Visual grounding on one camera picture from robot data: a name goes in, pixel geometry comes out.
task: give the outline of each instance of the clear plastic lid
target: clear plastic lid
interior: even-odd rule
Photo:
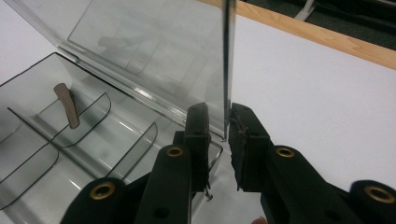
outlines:
[[[55,46],[178,123],[209,107],[225,137],[234,0],[6,0]]]

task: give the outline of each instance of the wooden strip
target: wooden strip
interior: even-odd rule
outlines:
[[[396,70],[396,51],[238,1],[236,12],[254,21]]]

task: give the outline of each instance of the metal grommet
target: metal grommet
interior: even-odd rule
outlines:
[[[276,153],[281,157],[290,158],[294,156],[294,152],[288,148],[279,147],[276,149]]]
[[[180,147],[170,147],[166,150],[166,155],[170,157],[178,157],[183,154],[183,149]]]
[[[369,185],[364,188],[364,192],[372,199],[381,203],[395,203],[396,199],[393,195],[380,187]]]
[[[116,190],[116,186],[112,182],[103,182],[93,188],[90,192],[90,196],[94,200],[102,200],[112,195]]]

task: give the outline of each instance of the floor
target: floor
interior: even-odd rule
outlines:
[[[248,3],[295,17],[305,0],[247,0]],[[396,22],[353,15],[336,7],[317,4],[306,22],[396,50]]]

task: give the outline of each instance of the clamp jaw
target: clamp jaw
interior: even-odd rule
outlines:
[[[211,141],[205,103],[189,108],[184,132],[162,148],[150,174],[130,185],[101,178],[70,204],[62,223],[191,223],[191,197],[208,186]],[[254,112],[233,104],[229,144],[238,189],[260,192],[270,224],[396,223],[396,191],[327,183],[296,149],[275,146]]]

